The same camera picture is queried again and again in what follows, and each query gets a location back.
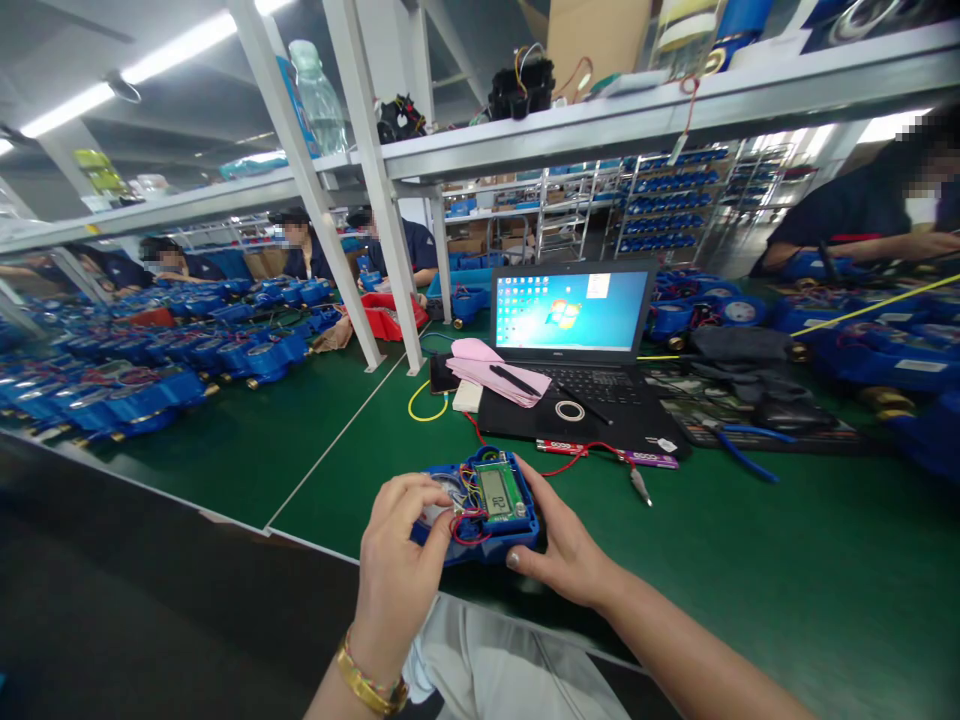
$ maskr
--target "laptop keyboard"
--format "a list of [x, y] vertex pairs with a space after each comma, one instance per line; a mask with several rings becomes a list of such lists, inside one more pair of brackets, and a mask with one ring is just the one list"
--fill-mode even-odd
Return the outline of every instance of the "laptop keyboard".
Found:
[[642, 401], [637, 388], [630, 381], [630, 377], [619, 370], [586, 370], [582, 368], [568, 368], [557, 365], [536, 366], [524, 365], [527, 370], [542, 373], [554, 384], [547, 390], [548, 396], [563, 396], [563, 392], [556, 387], [556, 382], [563, 383], [575, 395], [587, 401], [608, 402], [619, 405], [641, 405]]

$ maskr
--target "white power adapter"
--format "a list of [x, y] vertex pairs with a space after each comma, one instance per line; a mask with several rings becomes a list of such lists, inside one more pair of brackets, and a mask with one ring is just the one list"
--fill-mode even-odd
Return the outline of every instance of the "white power adapter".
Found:
[[453, 398], [453, 409], [457, 412], [479, 412], [480, 396], [482, 394], [482, 385], [477, 385], [469, 380], [461, 380], [460, 387], [457, 388], [457, 394]]

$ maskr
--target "worker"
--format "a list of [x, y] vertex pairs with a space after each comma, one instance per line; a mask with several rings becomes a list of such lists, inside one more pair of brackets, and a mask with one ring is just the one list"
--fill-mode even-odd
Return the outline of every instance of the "worker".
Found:
[[[813, 717], [653, 587], [616, 565], [550, 484], [517, 460], [545, 520], [548, 547], [545, 554], [513, 548], [509, 569], [599, 613], [682, 717]], [[360, 543], [360, 589], [344, 645], [356, 672], [348, 684], [334, 660], [304, 720], [379, 717], [367, 704], [376, 701], [360, 695], [369, 690], [389, 700], [401, 668], [411, 700], [422, 702], [433, 686], [440, 691], [444, 718], [628, 718], [582, 650], [456, 600], [439, 598], [431, 611], [452, 512], [436, 518], [422, 548], [410, 541], [410, 532], [423, 509], [434, 505], [450, 508], [452, 501], [429, 475], [401, 475], [381, 488]]]
[[206, 283], [226, 280], [215, 262], [197, 255], [187, 255], [172, 238], [150, 235], [140, 241], [140, 259], [160, 272], [157, 278], [171, 282]]
[[40, 280], [45, 283], [45, 288], [49, 288], [50, 295], [72, 294], [77, 291], [70, 278], [56, 266], [49, 255], [33, 255], [23, 258], [22, 262], [23, 265], [0, 265], [0, 278], [14, 285], [20, 280]]
[[[400, 218], [400, 220], [404, 240], [407, 243], [407, 252], [410, 255], [410, 265], [413, 267], [414, 287], [426, 287], [433, 282], [433, 278], [439, 272], [436, 241], [425, 225], [406, 218]], [[371, 242], [367, 247], [367, 256], [374, 270], [379, 271], [384, 280], [388, 280], [389, 272], [383, 258], [383, 248], [380, 246], [380, 232], [377, 230], [377, 219], [372, 210], [369, 207], [358, 208], [350, 213], [347, 222], [352, 227], [366, 228], [370, 233]], [[363, 290], [363, 283], [360, 280], [357, 280], [357, 287]]]
[[323, 254], [307, 211], [302, 207], [290, 207], [271, 213], [270, 220], [283, 227], [283, 237], [289, 245], [283, 274], [298, 280], [324, 279], [331, 287], [336, 287], [330, 263]]
[[153, 284], [153, 275], [126, 255], [103, 252], [81, 243], [67, 248], [100, 287], [117, 297], [133, 295]]
[[854, 262], [927, 260], [960, 250], [960, 105], [938, 108], [873, 162], [791, 208], [751, 274], [776, 273], [822, 242]]

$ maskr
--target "laptop screen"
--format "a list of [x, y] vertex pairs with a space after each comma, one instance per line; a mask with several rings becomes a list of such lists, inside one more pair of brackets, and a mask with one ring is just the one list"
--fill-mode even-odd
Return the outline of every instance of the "laptop screen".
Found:
[[629, 352], [638, 332], [647, 272], [497, 277], [493, 312], [498, 348]]

